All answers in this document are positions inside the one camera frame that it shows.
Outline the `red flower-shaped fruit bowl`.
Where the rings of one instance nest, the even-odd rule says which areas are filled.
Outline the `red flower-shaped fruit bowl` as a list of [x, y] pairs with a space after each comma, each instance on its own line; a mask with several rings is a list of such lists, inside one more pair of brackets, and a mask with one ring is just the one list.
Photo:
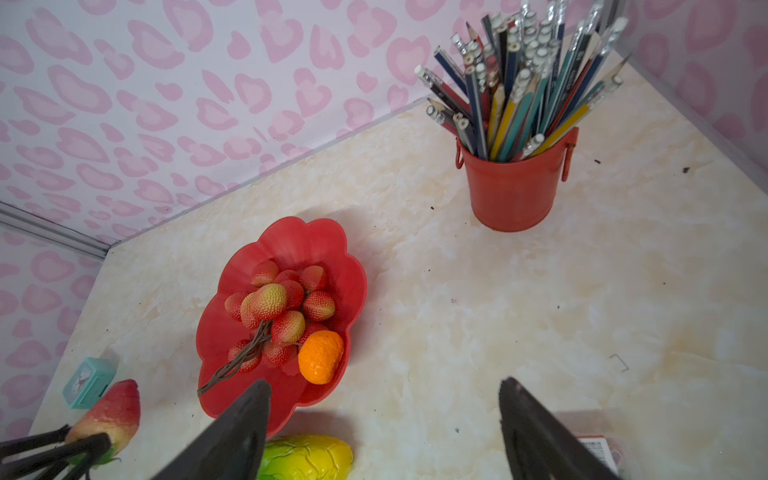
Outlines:
[[327, 218], [304, 222], [285, 217], [270, 225], [259, 239], [238, 250], [225, 265], [216, 295], [200, 318], [196, 332], [197, 353], [202, 361], [198, 385], [203, 386], [225, 364], [228, 350], [248, 336], [249, 330], [225, 311], [226, 298], [249, 284], [253, 268], [267, 260], [299, 271], [318, 264], [329, 275], [329, 293], [337, 310], [328, 328], [344, 341], [345, 351], [331, 382], [314, 385], [299, 372], [293, 359], [276, 367], [266, 361], [253, 371], [238, 373], [214, 386], [199, 398], [202, 410], [218, 418], [251, 384], [264, 380], [272, 388], [267, 436], [277, 435], [298, 407], [309, 407], [327, 398], [341, 382], [350, 360], [350, 332], [367, 297], [367, 277], [362, 264], [347, 251], [342, 226]]

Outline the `red pencil bucket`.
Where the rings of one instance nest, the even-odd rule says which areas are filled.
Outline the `red pencil bucket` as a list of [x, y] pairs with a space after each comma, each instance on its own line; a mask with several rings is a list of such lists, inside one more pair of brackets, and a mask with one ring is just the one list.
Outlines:
[[545, 152], [519, 162], [493, 163], [455, 141], [455, 166], [465, 169], [475, 217], [500, 232], [528, 230], [551, 211], [560, 183], [568, 180], [579, 136], [573, 128]]

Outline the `bundle of pencils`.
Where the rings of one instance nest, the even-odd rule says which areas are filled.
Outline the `bundle of pencils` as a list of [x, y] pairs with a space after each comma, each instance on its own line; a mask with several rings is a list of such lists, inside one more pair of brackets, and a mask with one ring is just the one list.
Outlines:
[[427, 115], [456, 138], [459, 152], [492, 163], [542, 154], [622, 85], [619, 67], [600, 73], [629, 25], [618, 4], [592, 2], [571, 35], [567, 9], [551, 1], [539, 17], [523, 1], [513, 15], [483, 17], [483, 35], [454, 35], [462, 64], [442, 48], [433, 53], [452, 85], [415, 67], [434, 95]]

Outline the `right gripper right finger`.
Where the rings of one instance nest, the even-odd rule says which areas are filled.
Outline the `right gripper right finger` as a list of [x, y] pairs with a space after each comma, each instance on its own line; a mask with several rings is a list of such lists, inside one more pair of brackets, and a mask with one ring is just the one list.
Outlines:
[[500, 384], [501, 432], [514, 479], [616, 479], [518, 380]]

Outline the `red lychee bunch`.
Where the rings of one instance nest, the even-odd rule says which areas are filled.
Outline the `red lychee bunch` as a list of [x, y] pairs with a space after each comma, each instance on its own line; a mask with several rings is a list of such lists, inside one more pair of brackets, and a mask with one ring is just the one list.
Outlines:
[[225, 362], [203, 378], [197, 395], [205, 396], [217, 385], [257, 369], [298, 361], [305, 340], [313, 333], [329, 330], [325, 323], [336, 313], [334, 299], [325, 291], [326, 274], [320, 265], [298, 273], [282, 270], [272, 260], [257, 264], [246, 285], [223, 297], [226, 320], [214, 330], [230, 324], [241, 326], [245, 335], [223, 346]]

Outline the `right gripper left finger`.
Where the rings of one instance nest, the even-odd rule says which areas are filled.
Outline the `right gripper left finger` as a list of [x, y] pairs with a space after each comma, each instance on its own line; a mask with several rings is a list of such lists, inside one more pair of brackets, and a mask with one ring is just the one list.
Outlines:
[[255, 479], [266, 445], [272, 389], [253, 383], [157, 479]]

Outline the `white labelled packet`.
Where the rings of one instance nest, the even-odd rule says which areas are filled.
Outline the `white labelled packet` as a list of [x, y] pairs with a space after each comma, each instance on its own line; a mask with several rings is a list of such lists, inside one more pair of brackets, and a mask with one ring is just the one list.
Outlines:
[[602, 411], [558, 411], [555, 417], [614, 476], [619, 474], [607, 434], [610, 424]]

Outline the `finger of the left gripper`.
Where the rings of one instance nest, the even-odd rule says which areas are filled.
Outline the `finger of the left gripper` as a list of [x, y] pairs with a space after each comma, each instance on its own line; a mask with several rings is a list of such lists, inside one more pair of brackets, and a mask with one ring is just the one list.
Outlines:
[[1, 478], [89, 479], [90, 471], [112, 447], [107, 433], [65, 443], [71, 427], [1, 443]]

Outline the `pink-red fake strawberry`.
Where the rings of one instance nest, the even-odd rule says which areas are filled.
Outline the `pink-red fake strawberry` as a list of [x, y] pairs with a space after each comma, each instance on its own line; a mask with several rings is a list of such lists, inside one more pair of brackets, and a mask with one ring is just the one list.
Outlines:
[[64, 442], [71, 444], [92, 435], [109, 436], [110, 449], [96, 466], [114, 461], [137, 433], [141, 406], [138, 384], [133, 379], [113, 384], [102, 398], [69, 430]]

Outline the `small teal clock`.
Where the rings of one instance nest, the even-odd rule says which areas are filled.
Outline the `small teal clock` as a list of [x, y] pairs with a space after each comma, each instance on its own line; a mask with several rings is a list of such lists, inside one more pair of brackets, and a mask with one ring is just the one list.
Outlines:
[[116, 374], [113, 364], [101, 358], [86, 358], [63, 388], [70, 409], [88, 410], [104, 395]]

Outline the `green-yellow fake mango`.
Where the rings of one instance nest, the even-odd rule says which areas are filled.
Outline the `green-yellow fake mango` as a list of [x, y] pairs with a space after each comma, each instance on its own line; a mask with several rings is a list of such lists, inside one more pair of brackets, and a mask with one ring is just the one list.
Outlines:
[[257, 479], [346, 479], [353, 462], [352, 448], [337, 438], [285, 436], [265, 445]]

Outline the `small fake orange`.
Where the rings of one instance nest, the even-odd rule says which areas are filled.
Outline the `small fake orange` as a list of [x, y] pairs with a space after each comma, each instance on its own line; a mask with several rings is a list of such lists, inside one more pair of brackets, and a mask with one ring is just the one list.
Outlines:
[[344, 355], [342, 337], [330, 330], [311, 334], [301, 346], [298, 366], [306, 381], [314, 385], [325, 385], [332, 381]]

